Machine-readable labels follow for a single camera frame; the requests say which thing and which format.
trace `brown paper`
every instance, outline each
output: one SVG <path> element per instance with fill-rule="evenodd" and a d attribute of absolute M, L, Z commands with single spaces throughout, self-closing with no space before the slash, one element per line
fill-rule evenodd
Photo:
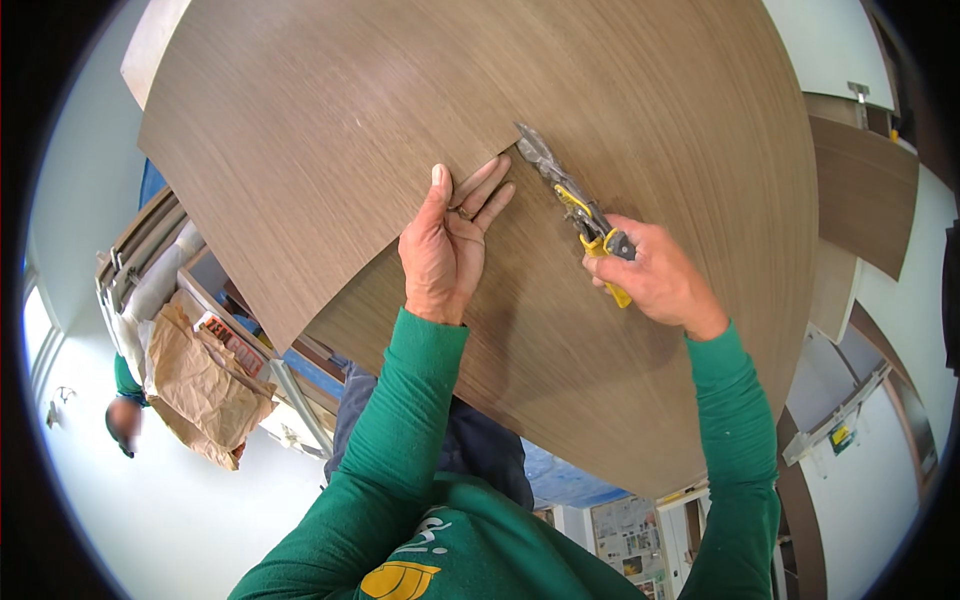
<path fill-rule="evenodd" d="M 273 412 L 276 385 L 248 377 L 233 352 L 208 331 L 193 331 L 173 302 L 156 315 L 148 354 L 156 389 L 149 400 L 160 418 L 190 449 L 237 469 L 231 451 Z"/>

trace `white cabinet door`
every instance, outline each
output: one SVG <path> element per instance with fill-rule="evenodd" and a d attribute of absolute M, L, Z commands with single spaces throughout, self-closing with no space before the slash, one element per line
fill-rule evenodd
<path fill-rule="evenodd" d="M 763 0 L 797 72 L 800 89 L 856 98 L 847 82 L 870 87 L 867 103 L 894 109 L 879 42 L 858 0 Z"/>

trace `left hand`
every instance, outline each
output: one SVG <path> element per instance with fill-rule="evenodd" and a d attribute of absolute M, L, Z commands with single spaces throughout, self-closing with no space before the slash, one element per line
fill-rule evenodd
<path fill-rule="evenodd" d="M 516 191 L 510 182 L 496 190 L 510 162 L 508 156 L 494 158 L 456 192 L 449 169 L 442 164 L 433 168 L 433 186 L 400 234 L 407 312 L 434 323 L 463 322 L 483 273 L 484 233 Z"/>

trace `yellow tin snips handle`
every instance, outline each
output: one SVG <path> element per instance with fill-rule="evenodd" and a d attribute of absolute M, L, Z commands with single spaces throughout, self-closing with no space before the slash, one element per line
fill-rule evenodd
<path fill-rule="evenodd" d="M 584 250 L 587 251 L 587 254 L 590 256 L 620 256 L 621 258 L 626 258 L 628 260 L 633 260 L 636 256 L 636 249 L 634 245 L 630 243 L 630 240 L 627 239 L 627 235 L 621 232 L 617 228 L 610 228 L 610 224 L 607 223 L 607 220 L 602 217 L 598 218 L 594 214 L 593 208 L 596 207 L 596 204 L 589 203 L 585 204 L 582 200 L 571 194 L 565 187 L 560 184 L 555 184 L 553 186 L 557 196 L 561 201 L 566 204 L 567 208 L 571 209 L 574 214 L 577 214 L 577 208 L 580 208 L 588 219 L 592 221 L 592 229 L 587 228 L 584 230 L 596 230 L 601 231 L 609 229 L 606 235 L 597 235 L 593 238 L 593 241 L 588 241 L 587 237 L 581 233 L 580 234 L 580 243 L 584 245 Z M 627 295 L 623 289 L 618 285 L 613 285 L 612 283 L 607 284 L 607 289 L 610 290 L 611 296 L 616 300 L 616 305 L 620 308 L 626 308 L 630 306 L 632 301 L 630 296 Z"/>
<path fill-rule="evenodd" d="M 613 238 L 613 236 L 619 232 L 619 229 L 613 228 L 610 233 L 607 234 L 606 238 L 597 237 L 592 242 L 588 242 L 584 237 L 584 234 L 580 234 L 580 243 L 584 245 L 584 250 L 587 251 L 587 254 L 590 256 L 612 256 L 607 251 L 607 243 Z M 613 285 L 612 283 L 607 284 L 607 289 L 610 290 L 611 296 L 616 300 L 616 305 L 620 308 L 626 308 L 630 306 L 632 299 L 623 291 L 622 288 L 618 285 Z"/>

